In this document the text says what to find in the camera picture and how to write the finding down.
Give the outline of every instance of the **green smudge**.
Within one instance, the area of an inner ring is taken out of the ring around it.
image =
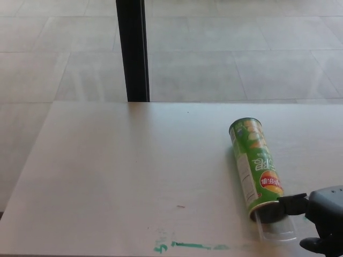
[[[165,252],[167,251],[167,249],[168,249],[168,247],[166,246],[166,245],[160,245],[160,247],[158,248],[158,247],[155,247],[154,248],[154,251],[155,252],[158,252],[158,253],[162,253],[162,250],[165,250]]]
[[[230,247],[228,247],[227,245],[216,245],[213,247],[214,250],[229,250]]]
[[[207,250],[211,250],[211,248],[209,246],[205,246],[205,245],[201,245],[201,244],[186,244],[186,243],[178,243],[173,241],[171,243],[171,246],[184,246],[184,247],[191,247],[191,248],[199,248],[199,249],[207,249]]]

